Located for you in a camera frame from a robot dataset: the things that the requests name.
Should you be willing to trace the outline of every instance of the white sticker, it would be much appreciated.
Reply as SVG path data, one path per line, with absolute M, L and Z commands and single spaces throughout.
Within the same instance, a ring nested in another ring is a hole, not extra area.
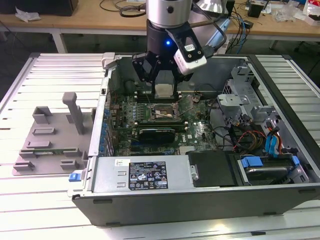
M 40 152 L 35 152 L 35 155 L 54 155 L 53 152 L 51 151 L 40 151 Z
M 129 166 L 130 159 L 116 159 L 114 161 L 115 167 Z
M 167 185 L 167 181 L 156 181 L 157 185 Z
M 193 51 L 193 50 L 195 50 L 195 49 L 196 49 L 196 48 L 195 48 L 195 46 L 194 46 L 193 44 L 190 44 L 190 45 L 184 46 L 184 48 L 185 48 L 185 50 L 186 50 L 187 52 L 191 52 L 191 51 Z

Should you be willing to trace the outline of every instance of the motherboard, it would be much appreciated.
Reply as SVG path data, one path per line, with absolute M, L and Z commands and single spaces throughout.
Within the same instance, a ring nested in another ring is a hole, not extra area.
M 216 149 L 208 125 L 208 100 L 198 94 L 151 103 L 148 96 L 140 102 L 136 96 L 114 93 L 106 103 L 100 156 L 185 155 Z

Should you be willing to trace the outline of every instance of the wooden table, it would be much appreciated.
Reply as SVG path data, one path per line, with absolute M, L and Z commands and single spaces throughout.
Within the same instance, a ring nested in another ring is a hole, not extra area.
M 106 34 L 106 35 L 146 35 L 146 16 L 124 18 L 118 12 L 105 11 L 99 7 L 101 0 L 79 0 L 72 16 L 41 15 L 41 20 L 23 22 L 13 14 L 0 14 L 0 20 L 13 32 L 50 33 L 59 53 L 66 53 L 62 34 Z M 243 0 L 236 1 L 236 8 Z M 111 0 L 103 7 L 115 9 Z M 247 11 L 237 9 L 245 20 L 253 22 L 248 38 L 286 41 L 320 41 L 320 27 L 310 26 L 302 20 L 295 22 L 275 22 L 270 14 L 259 18 L 247 16 Z M 0 25 L 0 31 L 7 29 Z M 229 37 L 238 32 L 238 26 L 232 21 L 227 30 Z

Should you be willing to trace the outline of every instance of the slatted metal surface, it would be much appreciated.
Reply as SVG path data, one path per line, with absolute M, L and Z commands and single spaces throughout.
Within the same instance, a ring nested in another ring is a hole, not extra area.
M 0 113 L 1 240 L 253 239 L 252 231 L 266 232 L 259 239 L 320 236 L 320 200 L 306 202 L 283 216 L 97 228 L 68 198 L 68 176 L 12 176 L 13 163 L 33 123 L 34 107 L 49 105 L 52 112 L 67 113 L 59 101 L 65 91 L 77 93 L 77 104 L 84 112 L 96 106 L 103 77 L 101 56 L 42 54 L 20 75 L 21 82 Z
M 320 146 L 319 89 L 292 60 L 286 60 L 279 55 L 258 55 L 257 57 L 303 125 Z M 261 86 L 260 91 L 266 102 L 271 104 Z

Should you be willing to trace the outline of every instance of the power supply label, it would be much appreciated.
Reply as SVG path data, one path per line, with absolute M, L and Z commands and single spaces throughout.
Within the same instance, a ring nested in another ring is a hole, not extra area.
M 167 188 L 168 177 L 165 161 L 129 163 L 130 190 L 156 190 Z

